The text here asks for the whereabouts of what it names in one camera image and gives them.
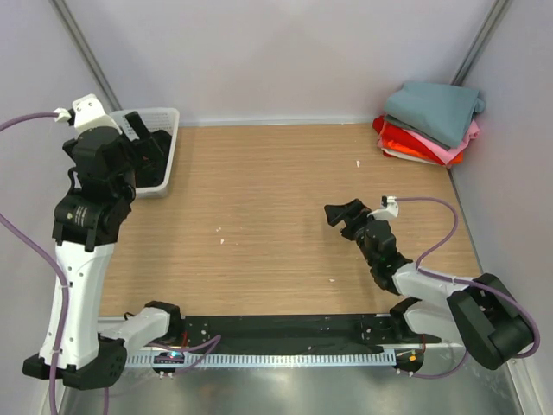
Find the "black t shirt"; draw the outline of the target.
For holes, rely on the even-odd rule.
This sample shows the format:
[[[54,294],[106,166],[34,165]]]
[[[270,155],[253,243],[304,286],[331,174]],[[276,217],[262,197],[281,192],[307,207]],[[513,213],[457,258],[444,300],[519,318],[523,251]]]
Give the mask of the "black t shirt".
[[[167,165],[172,136],[157,130],[148,134],[139,134],[134,140],[134,148],[141,162],[136,169],[138,188],[151,188],[162,184]]]

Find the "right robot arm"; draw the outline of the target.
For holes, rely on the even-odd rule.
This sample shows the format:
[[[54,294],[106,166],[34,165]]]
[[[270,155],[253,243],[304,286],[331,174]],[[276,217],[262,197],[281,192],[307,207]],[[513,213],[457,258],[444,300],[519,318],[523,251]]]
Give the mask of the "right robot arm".
[[[541,343],[537,324],[498,277],[484,273],[462,278],[423,267],[423,259],[440,243],[417,260],[398,250],[390,222],[398,217],[402,202],[383,196],[375,210],[359,199],[324,207],[328,225],[342,223],[341,236],[356,243],[375,284],[405,298],[391,310],[392,337],[409,342],[417,335],[432,335],[460,344],[489,370],[533,356]]]

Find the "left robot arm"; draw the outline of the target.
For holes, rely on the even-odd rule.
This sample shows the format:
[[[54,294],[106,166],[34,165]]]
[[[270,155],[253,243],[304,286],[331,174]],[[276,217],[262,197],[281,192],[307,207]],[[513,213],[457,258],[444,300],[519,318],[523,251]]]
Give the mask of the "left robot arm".
[[[23,363],[24,374],[53,377],[81,391],[113,386],[129,354],[183,335],[178,306],[152,301],[112,329],[97,331],[103,283],[122,223],[136,198],[137,152],[109,115],[74,113],[75,139],[63,150],[74,161],[70,189],[54,209],[54,289],[48,335]]]

